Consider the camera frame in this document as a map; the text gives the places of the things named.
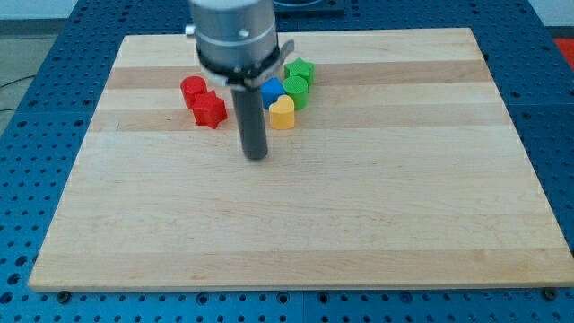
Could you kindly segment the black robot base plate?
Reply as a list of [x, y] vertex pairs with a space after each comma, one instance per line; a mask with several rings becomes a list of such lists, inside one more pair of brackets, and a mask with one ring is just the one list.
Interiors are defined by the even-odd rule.
[[278, 13], [342, 13], [345, 0], [273, 0]]

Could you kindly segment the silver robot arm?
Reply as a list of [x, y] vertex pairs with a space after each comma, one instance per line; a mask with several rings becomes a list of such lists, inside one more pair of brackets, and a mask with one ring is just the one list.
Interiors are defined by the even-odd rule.
[[272, 0], [189, 0], [199, 63], [208, 78], [230, 88], [242, 151], [250, 160], [268, 154], [261, 87], [295, 49], [279, 43]]

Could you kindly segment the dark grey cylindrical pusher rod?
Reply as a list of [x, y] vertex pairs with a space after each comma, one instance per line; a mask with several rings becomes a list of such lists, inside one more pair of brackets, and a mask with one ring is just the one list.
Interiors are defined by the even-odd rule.
[[231, 91], [242, 151], [250, 160], [267, 156], [263, 99], [259, 88]]

